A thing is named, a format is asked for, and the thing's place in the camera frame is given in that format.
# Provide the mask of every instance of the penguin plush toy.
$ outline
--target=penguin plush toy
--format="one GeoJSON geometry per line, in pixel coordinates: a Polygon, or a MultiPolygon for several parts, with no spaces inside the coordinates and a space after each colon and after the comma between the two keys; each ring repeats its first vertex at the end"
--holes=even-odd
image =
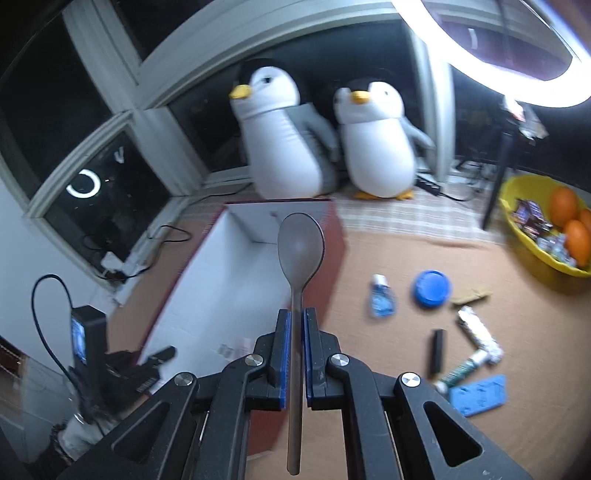
{"type": "Polygon", "coordinates": [[[398,91],[377,80],[356,80],[335,93],[345,162],[351,181],[375,197],[412,196],[416,177],[411,142],[433,149],[433,141],[404,116],[398,91]]]}
{"type": "Polygon", "coordinates": [[[296,81],[282,65],[270,59],[244,62],[230,104],[263,198],[308,198],[335,190],[332,163],[340,156],[338,136],[300,97],[296,81]]]}

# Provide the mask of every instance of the blue lid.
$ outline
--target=blue lid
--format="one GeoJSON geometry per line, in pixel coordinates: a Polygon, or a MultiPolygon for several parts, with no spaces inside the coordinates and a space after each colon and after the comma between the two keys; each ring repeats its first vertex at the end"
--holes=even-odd
{"type": "Polygon", "coordinates": [[[421,273],[414,284],[414,296],[424,307],[443,305],[449,297],[451,284],[448,278],[436,270],[421,273]]]}

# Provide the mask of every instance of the glass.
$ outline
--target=glass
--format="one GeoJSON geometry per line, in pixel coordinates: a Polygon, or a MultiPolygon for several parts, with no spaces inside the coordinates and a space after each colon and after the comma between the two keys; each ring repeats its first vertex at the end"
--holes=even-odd
{"type": "MultiPolygon", "coordinates": [[[[395,87],[405,114],[423,129],[412,49],[402,21],[348,25],[312,33],[257,53],[293,69],[318,112],[334,126],[333,95],[347,82],[376,77],[395,87]]],[[[239,64],[229,66],[184,92],[169,104],[210,171],[241,167],[240,129],[228,94],[239,64]]]]}
{"type": "Polygon", "coordinates": [[[139,56],[145,60],[194,13],[213,0],[111,0],[139,56]]]}
{"type": "Polygon", "coordinates": [[[32,198],[109,117],[58,16],[32,40],[0,89],[0,151],[32,198]]]}
{"type": "Polygon", "coordinates": [[[93,267],[108,251],[125,261],[170,198],[122,132],[60,193],[47,222],[93,267]]]}
{"type": "MultiPolygon", "coordinates": [[[[502,95],[453,69],[456,157],[496,163],[502,95]]],[[[531,144],[519,136],[510,166],[548,175],[591,192],[591,99],[568,108],[532,107],[548,136],[531,144]]]]}
{"type": "Polygon", "coordinates": [[[560,37],[521,0],[480,0],[479,13],[460,13],[441,2],[427,1],[426,7],[451,38],[487,63],[540,80],[559,77],[570,64],[560,37]]]}

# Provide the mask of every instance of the orange fruit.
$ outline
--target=orange fruit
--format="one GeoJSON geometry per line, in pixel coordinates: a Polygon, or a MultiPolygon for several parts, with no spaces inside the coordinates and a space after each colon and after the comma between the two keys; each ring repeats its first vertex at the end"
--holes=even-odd
{"type": "Polygon", "coordinates": [[[569,220],[577,218],[579,199],[568,187],[558,187],[550,195],[550,222],[564,227],[569,220]]]}
{"type": "Polygon", "coordinates": [[[577,220],[587,227],[589,235],[591,235],[591,210],[588,208],[580,210],[579,214],[577,215],[577,220]]]}
{"type": "Polygon", "coordinates": [[[564,246],[571,257],[577,261],[577,266],[586,267],[591,257],[591,234],[583,222],[571,220],[564,227],[566,242],[564,246]]]}

